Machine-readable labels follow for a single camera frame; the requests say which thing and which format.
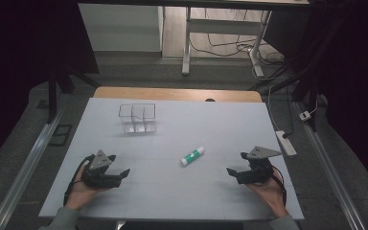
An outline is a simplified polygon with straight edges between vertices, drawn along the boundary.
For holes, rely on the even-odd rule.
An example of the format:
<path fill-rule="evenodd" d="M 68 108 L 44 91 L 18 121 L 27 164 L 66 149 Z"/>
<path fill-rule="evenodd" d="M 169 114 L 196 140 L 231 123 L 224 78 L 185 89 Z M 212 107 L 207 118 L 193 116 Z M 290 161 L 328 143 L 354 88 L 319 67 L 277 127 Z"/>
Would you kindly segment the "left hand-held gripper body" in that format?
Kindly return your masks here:
<path fill-rule="evenodd" d="M 105 174 L 111 164 L 108 156 L 100 149 L 95 155 L 91 155 L 83 170 L 81 180 L 90 188 L 118 188 L 122 183 L 118 175 Z"/>

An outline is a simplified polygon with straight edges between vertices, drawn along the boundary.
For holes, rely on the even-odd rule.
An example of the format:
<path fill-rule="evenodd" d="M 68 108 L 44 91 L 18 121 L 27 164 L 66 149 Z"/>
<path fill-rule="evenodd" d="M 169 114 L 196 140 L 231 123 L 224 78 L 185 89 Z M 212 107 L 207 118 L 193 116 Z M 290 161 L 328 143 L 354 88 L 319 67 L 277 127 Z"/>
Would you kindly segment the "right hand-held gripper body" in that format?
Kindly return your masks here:
<path fill-rule="evenodd" d="M 273 178 L 278 184 L 282 182 L 274 175 L 273 166 L 269 157 L 278 156 L 278 150 L 256 146 L 248 153 L 249 171 L 239 172 L 237 178 L 239 184 L 264 184 L 269 178 Z"/>

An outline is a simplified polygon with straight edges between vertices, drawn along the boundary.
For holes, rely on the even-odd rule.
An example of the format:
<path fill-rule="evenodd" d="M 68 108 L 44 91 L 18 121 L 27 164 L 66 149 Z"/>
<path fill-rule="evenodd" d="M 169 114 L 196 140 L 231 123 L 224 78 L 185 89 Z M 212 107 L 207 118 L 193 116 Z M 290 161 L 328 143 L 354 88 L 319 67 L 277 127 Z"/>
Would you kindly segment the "clear plastic divided organizer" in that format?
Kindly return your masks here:
<path fill-rule="evenodd" d="M 156 131 L 154 103 L 125 103 L 119 107 L 119 119 L 125 133 L 151 133 Z"/>

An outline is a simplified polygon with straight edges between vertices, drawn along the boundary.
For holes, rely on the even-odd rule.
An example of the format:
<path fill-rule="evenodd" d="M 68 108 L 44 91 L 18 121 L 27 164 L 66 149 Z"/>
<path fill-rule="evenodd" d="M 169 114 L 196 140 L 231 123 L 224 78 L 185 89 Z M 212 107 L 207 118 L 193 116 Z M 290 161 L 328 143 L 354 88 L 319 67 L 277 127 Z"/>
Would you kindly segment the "green and white glue stick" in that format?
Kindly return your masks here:
<path fill-rule="evenodd" d="M 204 147 L 198 147 L 194 149 L 191 153 L 185 155 L 183 158 L 180 159 L 181 165 L 186 167 L 187 165 L 191 164 L 195 161 L 198 157 L 200 157 L 205 151 Z"/>

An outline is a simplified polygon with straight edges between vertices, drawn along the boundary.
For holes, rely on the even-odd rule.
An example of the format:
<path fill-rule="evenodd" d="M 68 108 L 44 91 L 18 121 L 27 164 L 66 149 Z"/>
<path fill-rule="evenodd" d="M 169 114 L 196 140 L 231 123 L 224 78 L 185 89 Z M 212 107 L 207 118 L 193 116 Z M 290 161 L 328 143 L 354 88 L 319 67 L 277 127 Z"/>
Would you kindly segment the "person's left hand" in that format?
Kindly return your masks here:
<path fill-rule="evenodd" d="M 96 189 L 88 187 L 82 180 L 81 176 L 85 166 L 82 166 L 72 183 L 71 192 L 64 206 L 66 208 L 80 211 L 87 205 L 97 194 L 105 192 L 105 189 Z"/>

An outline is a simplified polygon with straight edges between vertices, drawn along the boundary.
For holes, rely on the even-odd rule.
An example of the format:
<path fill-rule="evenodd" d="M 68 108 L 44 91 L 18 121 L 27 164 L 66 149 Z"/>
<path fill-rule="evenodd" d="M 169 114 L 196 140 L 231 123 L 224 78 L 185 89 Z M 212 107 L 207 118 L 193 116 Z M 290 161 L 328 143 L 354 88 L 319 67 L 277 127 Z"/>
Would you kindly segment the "person's right hand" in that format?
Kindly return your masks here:
<path fill-rule="evenodd" d="M 247 184 L 247 187 L 261 199 L 276 219 L 288 215 L 281 186 L 273 178 L 270 178 L 264 184 Z"/>

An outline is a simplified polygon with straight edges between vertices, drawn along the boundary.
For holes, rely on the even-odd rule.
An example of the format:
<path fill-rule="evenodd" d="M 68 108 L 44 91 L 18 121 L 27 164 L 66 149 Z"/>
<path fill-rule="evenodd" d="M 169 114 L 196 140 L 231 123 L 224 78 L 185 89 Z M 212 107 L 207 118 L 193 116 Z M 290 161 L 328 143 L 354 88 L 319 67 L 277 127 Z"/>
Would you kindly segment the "white power strip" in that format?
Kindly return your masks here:
<path fill-rule="evenodd" d="M 282 130 L 278 130 L 275 132 L 279 143 L 283 147 L 287 156 L 295 156 L 297 154 L 295 148 L 293 147 L 292 143 L 289 141 L 288 136 Z"/>

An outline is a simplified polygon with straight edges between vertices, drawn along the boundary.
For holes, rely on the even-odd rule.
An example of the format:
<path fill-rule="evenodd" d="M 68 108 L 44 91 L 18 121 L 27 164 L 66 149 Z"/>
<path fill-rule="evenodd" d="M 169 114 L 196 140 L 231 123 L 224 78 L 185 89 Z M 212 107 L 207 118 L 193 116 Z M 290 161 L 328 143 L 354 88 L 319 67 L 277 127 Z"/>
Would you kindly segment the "white table board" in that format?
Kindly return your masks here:
<path fill-rule="evenodd" d="M 125 220 L 248 221 L 270 219 L 255 193 L 226 168 L 247 170 L 241 152 L 279 148 L 264 103 L 157 101 L 156 131 L 125 133 L 120 99 L 89 100 L 80 124 L 40 210 L 54 216 L 75 170 L 102 150 L 116 155 L 111 174 L 130 169 L 121 186 L 101 193 L 81 212 L 85 218 Z M 183 167 L 180 159 L 204 153 Z"/>

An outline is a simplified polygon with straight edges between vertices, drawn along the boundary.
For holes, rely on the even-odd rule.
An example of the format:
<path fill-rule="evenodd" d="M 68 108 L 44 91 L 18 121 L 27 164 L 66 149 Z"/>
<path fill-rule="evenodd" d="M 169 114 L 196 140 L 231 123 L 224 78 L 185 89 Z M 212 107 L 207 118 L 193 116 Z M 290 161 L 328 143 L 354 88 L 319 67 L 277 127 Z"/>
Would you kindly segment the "black stand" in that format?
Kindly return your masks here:
<path fill-rule="evenodd" d="M 101 85 L 95 80 L 86 76 L 83 72 L 77 70 L 70 65 L 57 65 L 49 74 L 48 78 L 48 88 L 49 88 L 49 112 L 47 123 L 50 124 L 54 121 L 56 115 L 58 114 L 58 94 L 57 88 L 59 87 L 61 91 L 65 94 L 72 94 L 74 92 L 75 86 L 72 83 L 71 77 L 75 76 L 78 79 L 84 81 L 88 85 L 97 89 Z"/>

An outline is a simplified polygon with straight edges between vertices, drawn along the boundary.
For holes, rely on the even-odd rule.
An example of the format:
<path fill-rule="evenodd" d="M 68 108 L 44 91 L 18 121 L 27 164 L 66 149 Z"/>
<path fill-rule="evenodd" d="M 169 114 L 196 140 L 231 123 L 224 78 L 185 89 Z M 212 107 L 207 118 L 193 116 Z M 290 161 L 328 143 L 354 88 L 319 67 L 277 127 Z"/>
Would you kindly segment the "wooden table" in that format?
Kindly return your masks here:
<path fill-rule="evenodd" d="M 225 103 L 261 103 L 262 97 L 256 91 L 209 90 L 209 89 L 173 89 L 144 87 L 98 87 L 94 98 L 134 99 L 134 100 L 165 100 L 165 101 L 196 101 Z"/>

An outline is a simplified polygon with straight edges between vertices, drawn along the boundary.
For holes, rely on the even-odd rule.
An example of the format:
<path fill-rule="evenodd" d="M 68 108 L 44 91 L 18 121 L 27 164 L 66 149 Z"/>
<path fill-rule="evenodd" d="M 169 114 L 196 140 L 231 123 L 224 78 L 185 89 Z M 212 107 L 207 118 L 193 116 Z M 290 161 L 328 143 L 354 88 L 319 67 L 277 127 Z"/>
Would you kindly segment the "white cabinet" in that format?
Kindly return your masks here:
<path fill-rule="evenodd" d="M 162 7 L 80 3 L 79 8 L 94 51 L 162 51 Z"/>

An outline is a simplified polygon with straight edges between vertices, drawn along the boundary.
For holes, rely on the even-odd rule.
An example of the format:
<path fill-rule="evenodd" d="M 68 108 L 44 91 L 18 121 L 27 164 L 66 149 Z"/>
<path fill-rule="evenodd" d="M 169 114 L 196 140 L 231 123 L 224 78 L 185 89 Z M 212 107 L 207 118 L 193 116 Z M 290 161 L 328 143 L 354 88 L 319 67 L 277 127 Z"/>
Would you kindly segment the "dark curtain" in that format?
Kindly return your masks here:
<path fill-rule="evenodd" d="M 31 89 L 68 70 L 96 74 L 80 0 L 0 0 L 0 148 L 20 119 Z"/>
<path fill-rule="evenodd" d="M 273 12 L 264 40 L 305 73 L 293 98 L 324 95 L 328 122 L 368 171 L 368 0 L 309 1 Z"/>

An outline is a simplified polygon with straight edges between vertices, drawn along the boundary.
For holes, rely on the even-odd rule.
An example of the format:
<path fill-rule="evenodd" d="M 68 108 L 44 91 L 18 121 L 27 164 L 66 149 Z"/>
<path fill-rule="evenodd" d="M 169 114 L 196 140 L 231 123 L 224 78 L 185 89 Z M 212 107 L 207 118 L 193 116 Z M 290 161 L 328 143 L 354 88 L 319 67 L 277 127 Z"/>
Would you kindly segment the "black floor frame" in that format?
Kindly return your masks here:
<path fill-rule="evenodd" d="M 72 130 L 72 125 L 58 125 L 53 133 L 49 145 L 51 147 L 64 147 Z"/>

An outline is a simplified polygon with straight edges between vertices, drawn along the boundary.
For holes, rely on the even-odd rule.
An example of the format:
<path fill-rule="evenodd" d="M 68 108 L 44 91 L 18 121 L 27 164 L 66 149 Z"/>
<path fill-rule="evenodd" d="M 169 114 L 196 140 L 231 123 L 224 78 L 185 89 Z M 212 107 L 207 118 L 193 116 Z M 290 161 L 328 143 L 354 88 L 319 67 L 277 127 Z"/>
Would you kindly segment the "metal floor rail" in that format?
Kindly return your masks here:
<path fill-rule="evenodd" d="M 8 225 L 20 198 L 32 178 L 43 152 L 48 146 L 50 138 L 53 136 L 54 131 L 58 126 L 58 122 L 61 119 L 63 112 L 64 108 L 61 107 L 51 122 L 44 125 L 19 173 L 1 202 L 0 230 L 5 230 Z"/>
<path fill-rule="evenodd" d="M 347 189 L 345 188 L 341 177 L 336 171 L 325 146 L 318 135 L 317 131 L 314 131 L 308 122 L 302 121 L 302 126 L 310 140 L 310 143 L 317 155 L 318 161 L 326 175 L 332 189 L 333 193 L 338 200 L 341 210 L 344 213 L 346 220 L 348 221 L 352 230 L 367 230 L 364 220 L 360 215 L 354 201 Z"/>

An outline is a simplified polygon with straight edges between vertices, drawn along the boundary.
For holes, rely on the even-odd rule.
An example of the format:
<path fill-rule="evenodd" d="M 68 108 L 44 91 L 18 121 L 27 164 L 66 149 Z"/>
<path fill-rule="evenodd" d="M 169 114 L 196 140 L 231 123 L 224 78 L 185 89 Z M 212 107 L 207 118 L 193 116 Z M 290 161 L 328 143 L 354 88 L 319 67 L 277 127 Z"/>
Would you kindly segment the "white desk frame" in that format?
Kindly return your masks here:
<path fill-rule="evenodd" d="M 190 73 L 190 35 L 191 34 L 219 34 L 219 35 L 254 35 L 255 43 L 247 49 L 247 54 L 253 66 L 253 73 L 257 78 L 264 76 L 264 71 L 258 59 L 258 52 L 262 43 L 265 29 L 271 11 L 262 11 L 261 19 L 256 21 L 236 21 L 195 18 L 192 19 L 192 8 L 186 8 L 185 44 L 181 73 L 188 76 Z"/>

